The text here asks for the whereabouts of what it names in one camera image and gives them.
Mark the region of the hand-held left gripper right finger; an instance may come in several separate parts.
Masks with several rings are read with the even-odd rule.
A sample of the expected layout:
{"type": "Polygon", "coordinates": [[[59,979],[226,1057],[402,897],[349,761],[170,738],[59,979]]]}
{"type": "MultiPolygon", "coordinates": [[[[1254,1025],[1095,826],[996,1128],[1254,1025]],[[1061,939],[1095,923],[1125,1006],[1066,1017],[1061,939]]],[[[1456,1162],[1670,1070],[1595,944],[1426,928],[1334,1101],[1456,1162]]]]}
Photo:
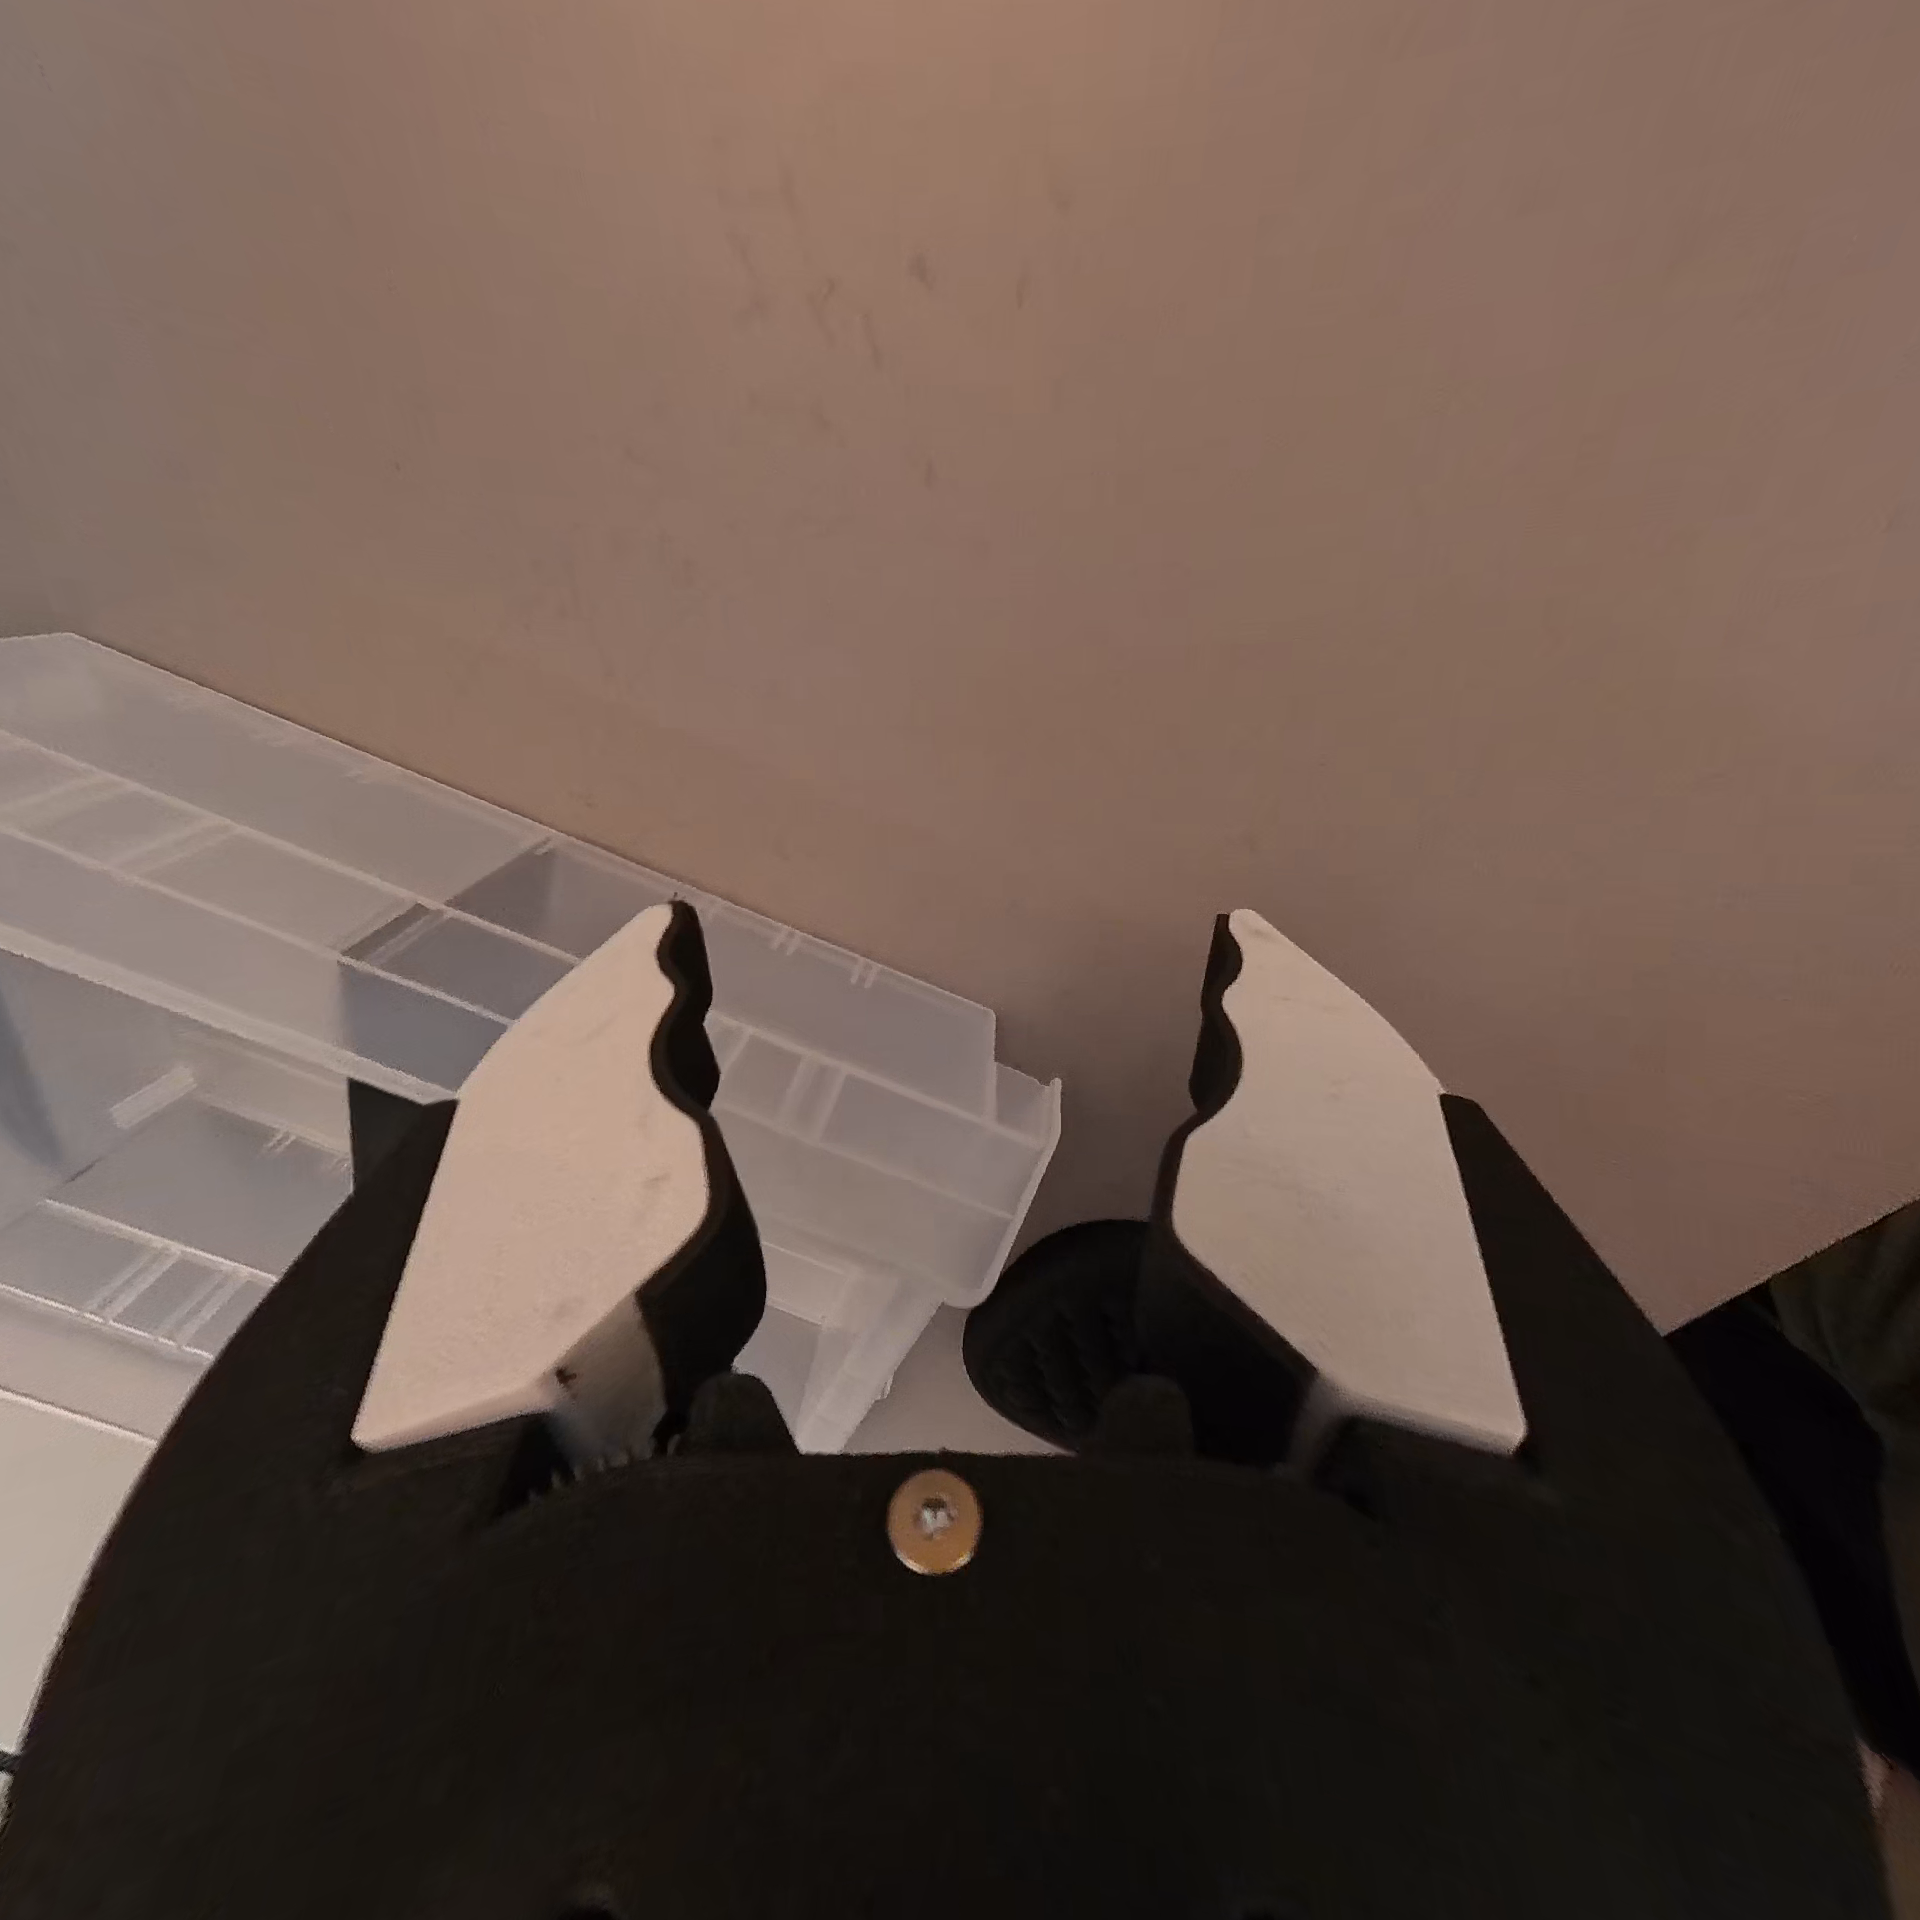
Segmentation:
{"type": "Polygon", "coordinates": [[[1422,1057],[1303,946],[1213,923],[1135,1286],[1142,1370],[1204,1457],[1308,1473],[1355,1421],[1478,1457],[1527,1437],[1469,1198],[1422,1057]]]}

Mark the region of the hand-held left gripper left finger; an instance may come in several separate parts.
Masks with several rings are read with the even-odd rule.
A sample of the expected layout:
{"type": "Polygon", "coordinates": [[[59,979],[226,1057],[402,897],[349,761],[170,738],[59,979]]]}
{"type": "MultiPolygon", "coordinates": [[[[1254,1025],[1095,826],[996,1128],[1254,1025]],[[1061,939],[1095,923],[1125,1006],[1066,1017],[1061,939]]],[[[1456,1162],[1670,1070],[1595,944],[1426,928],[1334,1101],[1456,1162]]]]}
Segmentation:
{"type": "Polygon", "coordinates": [[[352,1424],[366,1454],[536,1417],[564,1459],[670,1452],[765,1309],[712,1118],[712,984],[686,900],[564,974],[452,1105],[352,1424]]]}

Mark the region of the black textured rubber pad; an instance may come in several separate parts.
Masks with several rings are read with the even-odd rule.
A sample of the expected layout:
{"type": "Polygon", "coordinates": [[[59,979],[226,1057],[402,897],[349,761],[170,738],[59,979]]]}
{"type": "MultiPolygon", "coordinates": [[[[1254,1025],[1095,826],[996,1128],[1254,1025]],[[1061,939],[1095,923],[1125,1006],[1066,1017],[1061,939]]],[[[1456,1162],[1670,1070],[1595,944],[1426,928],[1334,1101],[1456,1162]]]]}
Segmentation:
{"type": "Polygon", "coordinates": [[[967,1317],[974,1392],[1062,1457],[1194,1460],[1186,1392],[1160,1372],[1141,1322],[1147,1228],[1100,1219],[1050,1232],[1010,1261],[967,1317]]]}

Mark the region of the clear plastic organizer box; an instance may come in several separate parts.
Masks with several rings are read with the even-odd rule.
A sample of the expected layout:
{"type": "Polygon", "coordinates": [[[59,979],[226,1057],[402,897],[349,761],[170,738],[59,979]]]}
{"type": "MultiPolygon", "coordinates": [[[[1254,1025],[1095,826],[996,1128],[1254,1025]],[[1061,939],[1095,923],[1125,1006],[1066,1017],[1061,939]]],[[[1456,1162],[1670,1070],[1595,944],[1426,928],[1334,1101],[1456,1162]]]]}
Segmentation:
{"type": "Polygon", "coordinates": [[[670,899],[767,1309],[836,1452],[996,1282],[1061,1091],[994,1014],[71,633],[3,643],[4,1390],[158,1440],[347,1198],[352,1083],[455,1098],[670,899]]]}

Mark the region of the black zippered jacket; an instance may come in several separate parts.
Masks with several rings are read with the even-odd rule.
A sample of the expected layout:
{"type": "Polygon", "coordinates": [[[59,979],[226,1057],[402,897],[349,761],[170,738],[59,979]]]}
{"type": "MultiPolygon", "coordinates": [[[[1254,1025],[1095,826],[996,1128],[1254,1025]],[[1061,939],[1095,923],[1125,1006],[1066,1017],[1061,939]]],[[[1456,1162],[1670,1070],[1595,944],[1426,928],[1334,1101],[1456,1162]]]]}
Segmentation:
{"type": "Polygon", "coordinates": [[[1888,1562],[1882,1440],[1756,1294],[1702,1313],[1666,1341],[1783,1534],[1861,1739],[1916,1777],[1917,1691],[1888,1562]]]}

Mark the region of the olive green jacket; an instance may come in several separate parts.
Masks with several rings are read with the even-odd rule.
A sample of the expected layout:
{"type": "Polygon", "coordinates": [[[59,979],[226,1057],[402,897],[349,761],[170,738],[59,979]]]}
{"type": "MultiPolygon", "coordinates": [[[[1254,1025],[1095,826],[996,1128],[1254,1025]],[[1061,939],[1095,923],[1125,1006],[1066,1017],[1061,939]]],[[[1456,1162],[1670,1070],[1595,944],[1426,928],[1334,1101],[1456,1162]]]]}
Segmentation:
{"type": "Polygon", "coordinates": [[[1916,1341],[1917,1203],[1910,1200],[1776,1273],[1765,1306],[1788,1338],[1838,1370],[1916,1341]]]}

